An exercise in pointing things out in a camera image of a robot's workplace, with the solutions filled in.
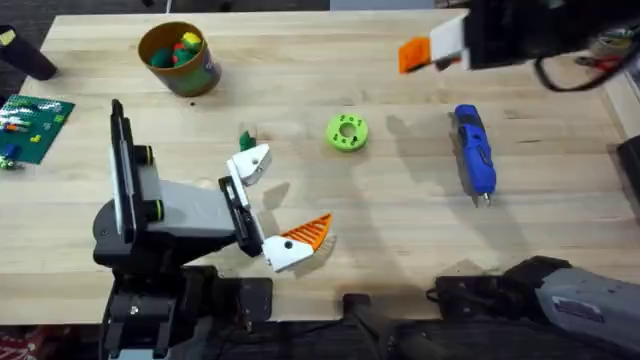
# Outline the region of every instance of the black object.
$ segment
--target black object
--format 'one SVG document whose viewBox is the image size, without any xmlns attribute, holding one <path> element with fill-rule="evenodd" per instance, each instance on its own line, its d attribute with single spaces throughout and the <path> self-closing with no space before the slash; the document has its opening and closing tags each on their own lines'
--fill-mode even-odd
<svg viewBox="0 0 640 360">
<path fill-rule="evenodd" d="M 114 272 L 105 310 L 101 351 L 111 358 L 122 349 L 153 349 L 164 358 L 169 348 L 190 339 L 200 318 L 238 324 L 271 317 L 271 279 L 222 279 L 214 267 L 191 267 L 158 276 Z"/>
<path fill-rule="evenodd" d="M 342 311 L 344 320 L 353 322 L 363 333 L 369 349 L 377 360 L 466 359 L 435 344 L 424 333 L 401 335 L 397 331 L 399 322 L 374 310 L 368 295 L 345 294 L 342 297 Z"/>
<path fill-rule="evenodd" d="M 640 136 L 632 137 L 623 142 L 616 150 L 636 199 L 640 201 Z"/>
<path fill-rule="evenodd" d="M 262 246 L 257 225 L 251 214 L 240 204 L 238 190 L 229 176 L 221 178 L 219 186 L 227 199 L 235 226 L 234 234 L 211 239 L 176 237 L 166 232 L 148 231 L 149 206 L 145 206 L 142 199 L 135 156 L 141 151 L 135 151 L 130 121 L 124 116 L 122 105 L 117 100 L 113 102 L 111 136 L 117 191 L 116 198 L 105 204 L 94 220 L 96 246 L 93 257 L 98 264 L 126 273 L 170 272 L 234 242 L 238 242 L 247 255 L 260 255 Z M 121 229 L 117 229 L 114 211 L 116 206 L 121 210 Z"/>
<path fill-rule="evenodd" d="M 144 217 L 148 222 L 162 221 L 164 219 L 164 203 L 162 200 L 145 200 L 142 202 Z"/>
<path fill-rule="evenodd" d="M 639 1 L 471 0 L 469 8 L 464 34 L 472 69 L 508 66 L 535 59 L 534 68 L 541 83 L 553 91 L 595 88 L 624 69 L 640 53 L 636 44 L 610 71 L 585 84 L 561 88 L 548 77 L 544 59 L 583 50 L 598 34 L 640 21 Z"/>
<path fill-rule="evenodd" d="M 205 238 L 148 231 L 149 222 L 164 216 L 161 199 L 144 201 L 141 196 L 138 166 L 151 165 L 153 154 L 148 146 L 134 145 L 130 121 L 117 100 L 112 103 L 111 136 L 115 196 L 93 223 L 94 260 L 111 268 L 115 278 L 102 322 L 100 356 L 153 349 L 154 358 L 163 358 L 170 347 L 191 338 L 205 316 L 234 326 L 268 320 L 271 279 L 221 279 L 213 266 L 184 266 L 234 242 L 250 256 L 261 253 L 257 225 L 238 201 L 231 200 L 239 196 L 230 177 L 219 183 L 234 234 Z"/>
<path fill-rule="evenodd" d="M 438 303 L 444 320 L 528 318 L 546 325 L 535 290 L 551 273 L 571 267 L 565 260 L 534 256 L 502 276 L 440 276 L 427 298 Z"/>
<path fill-rule="evenodd" d="M 16 36 L 8 45 L 0 44 L 0 59 L 34 79 L 51 79 L 58 71 L 55 65 L 40 50 L 23 39 L 12 26 L 0 25 L 0 34 L 12 30 Z"/>
</svg>

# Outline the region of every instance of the green toy gear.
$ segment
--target green toy gear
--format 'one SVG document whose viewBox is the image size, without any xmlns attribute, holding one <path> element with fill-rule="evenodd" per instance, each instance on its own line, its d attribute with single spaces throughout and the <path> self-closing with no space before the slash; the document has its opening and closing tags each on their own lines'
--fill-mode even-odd
<svg viewBox="0 0 640 360">
<path fill-rule="evenodd" d="M 367 143 L 369 127 L 357 115 L 334 116 L 327 126 L 327 141 L 340 151 L 356 151 Z"/>
</svg>

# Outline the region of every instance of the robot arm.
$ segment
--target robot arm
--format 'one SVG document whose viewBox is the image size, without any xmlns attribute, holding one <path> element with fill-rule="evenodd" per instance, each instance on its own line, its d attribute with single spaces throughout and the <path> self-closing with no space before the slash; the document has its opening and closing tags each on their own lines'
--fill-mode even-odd
<svg viewBox="0 0 640 360">
<path fill-rule="evenodd" d="M 411 72 L 432 63 L 443 70 L 454 61 L 465 69 L 481 70 L 536 60 L 543 85 L 566 91 L 548 79 L 542 60 L 583 50 L 598 34 L 634 22 L 640 22 L 640 2 L 635 0 L 471 0 L 468 14 L 431 31 L 425 40 L 428 45 L 422 47 L 423 56 L 413 56 L 415 47 L 401 48 L 400 71 Z M 628 65 L 638 50 L 634 44 L 606 79 L 568 90 L 600 85 Z"/>
</svg>

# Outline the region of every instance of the cup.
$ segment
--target cup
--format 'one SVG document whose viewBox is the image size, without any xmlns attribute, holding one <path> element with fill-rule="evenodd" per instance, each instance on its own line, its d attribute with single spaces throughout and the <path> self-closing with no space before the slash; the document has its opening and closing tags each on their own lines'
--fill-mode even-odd
<svg viewBox="0 0 640 360">
<path fill-rule="evenodd" d="M 151 65 L 151 57 L 159 49 L 173 49 L 185 32 L 192 32 L 201 39 L 200 51 L 187 63 L 173 68 L 159 68 Z M 147 68 L 176 95 L 193 97 L 211 90 L 220 74 L 214 66 L 207 41 L 195 26 L 181 21 L 160 24 L 149 30 L 140 40 L 138 55 Z"/>
</svg>

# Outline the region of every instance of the green ring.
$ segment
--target green ring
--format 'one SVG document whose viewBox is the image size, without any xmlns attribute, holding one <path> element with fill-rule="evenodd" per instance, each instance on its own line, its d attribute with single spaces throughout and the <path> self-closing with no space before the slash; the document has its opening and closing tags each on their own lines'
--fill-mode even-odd
<svg viewBox="0 0 640 360">
<path fill-rule="evenodd" d="M 352 136 L 346 137 L 340 133 L 342 126 L 351 124 L 355 128 Z M 340 151 L 355 151 L 367 143 L 369 127 L 363 118 L 352 114 L 340 114 L 334 116 L 327 126 L 327 141 Z"/>
</svg>

